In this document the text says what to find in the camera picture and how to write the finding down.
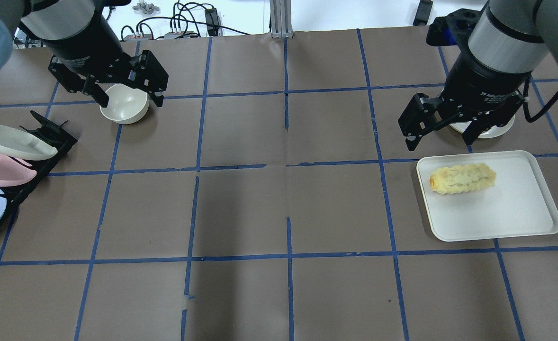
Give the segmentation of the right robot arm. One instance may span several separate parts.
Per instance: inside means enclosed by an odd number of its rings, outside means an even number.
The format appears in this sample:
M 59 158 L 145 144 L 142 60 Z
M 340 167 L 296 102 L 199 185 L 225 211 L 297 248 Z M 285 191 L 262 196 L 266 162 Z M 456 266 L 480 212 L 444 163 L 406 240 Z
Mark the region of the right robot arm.
M 456 45 L 459 56 L 434 99 L 416 93 L 398 119 L 406 145 L 448 125 L 465 123 L 468 145 L 493 127 L 503 127 L 524 109 L 532 72 L 552 54 L 558 63 L 558 0 L 489 0 L 481 11 L 458 9 L 429 26 L 430 46 Z

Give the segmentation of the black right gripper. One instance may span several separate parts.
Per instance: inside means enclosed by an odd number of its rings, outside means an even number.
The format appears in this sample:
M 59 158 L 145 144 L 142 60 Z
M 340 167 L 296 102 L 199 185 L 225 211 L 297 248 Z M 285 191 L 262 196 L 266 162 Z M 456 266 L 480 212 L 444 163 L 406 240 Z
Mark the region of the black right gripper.
M 470 94 L 464 91 L 442 91 L 437 97 L 415 93 L 398 117 L 398 127 L 406 138 L 407 149 L 417 149 L 424 136 L 449 127 L 451 123 L 468 122 L 462 133 L 466 145 L 473 145 L 492 126 L 502 127 L 526 108 L 528 99 L 519 90 L 505 95 Z

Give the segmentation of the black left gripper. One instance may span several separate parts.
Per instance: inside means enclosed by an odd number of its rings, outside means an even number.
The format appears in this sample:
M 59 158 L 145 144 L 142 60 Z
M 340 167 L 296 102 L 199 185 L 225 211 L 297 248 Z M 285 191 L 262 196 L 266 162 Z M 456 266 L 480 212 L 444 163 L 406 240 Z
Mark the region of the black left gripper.
M 163 106 L 164 91 L 169 75 L 151 50 L 143 50 L 137 56 L 123 54 L 99 64 L 92 58 L 63 61 L 52 56 L 50 73 L 65 90 L 92 97 L 102 108 L 108 107 L 109 97 L 99 84 L 124 84 L 140 89 L 149 95 L 158 108 Z

